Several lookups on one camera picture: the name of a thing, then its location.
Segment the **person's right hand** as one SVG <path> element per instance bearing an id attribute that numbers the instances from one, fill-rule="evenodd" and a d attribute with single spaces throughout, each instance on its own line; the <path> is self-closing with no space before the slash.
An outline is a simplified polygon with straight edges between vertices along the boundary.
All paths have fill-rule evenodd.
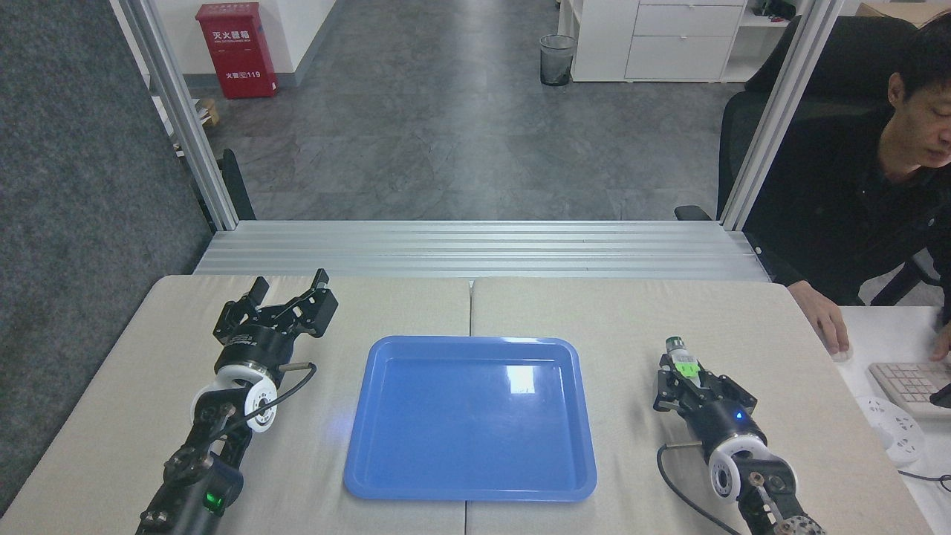
<path id="1" fill-rule="evenodd" d="M 849 352 L 851 343 L 839 305 L 820 294 L 805 280 L 788 285 L 787 289 L 828 354 Z"/>

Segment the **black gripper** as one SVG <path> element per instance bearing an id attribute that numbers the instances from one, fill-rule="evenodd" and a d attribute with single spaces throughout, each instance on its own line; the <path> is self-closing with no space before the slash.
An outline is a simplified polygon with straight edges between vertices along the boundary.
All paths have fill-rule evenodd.
<path id="1" fill-rule="evenodd" d="M 302 333 L 320 338 L 337 310 L 337 299 L 326 285 L 329 276 L 318 270 L 308 291 L 283 305 L 262 309 L 262 325 L 242 324 L 259 315 L 270 288 L 258 276 L 250 291 L 237 301 L 225 302 L 213 329 L 224 346 L 216 362 L 216 372 L 230 365 L 258 366 L 268 374 L 282 374 L 279 366 L 290 362 L 296 336 Z"/>
<path id="2" fill-rule="evenodd" d="M 678 363 L 663 354 L 657 372 L 653 409 L 685 414 L 692 434 L 702 443 L 704 457 L 734 436 L 751 435 L 764 445 L 767 437 L 750 416 L 756 397 L 730 376 L 717 375 L 700 363 Z"/>

